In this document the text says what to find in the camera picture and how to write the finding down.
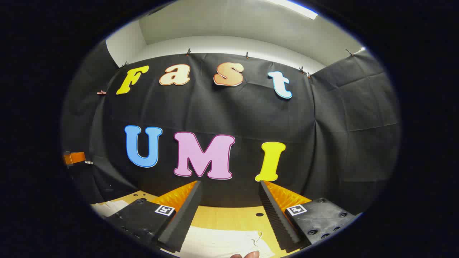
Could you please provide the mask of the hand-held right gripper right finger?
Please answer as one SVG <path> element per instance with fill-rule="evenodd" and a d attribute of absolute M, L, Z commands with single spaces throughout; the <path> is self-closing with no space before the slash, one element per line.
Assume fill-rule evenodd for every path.
<path fill-rule="evenodd" d="M 259 196 L 275 238 L 287 252 L 317 245 L 356 219 L 326 198 L 311 200 L 264 180 L 260 182 Z"/>

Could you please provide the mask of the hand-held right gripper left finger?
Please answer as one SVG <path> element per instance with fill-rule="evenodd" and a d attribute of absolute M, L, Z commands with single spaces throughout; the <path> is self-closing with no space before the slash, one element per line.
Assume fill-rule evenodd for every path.
<path fill-rule="evenodd" d="M 136 199 L 105 220 L 142 245 L 175 253 L 182 248 L 201 198 L 197 180 L 154 201 Z"/>

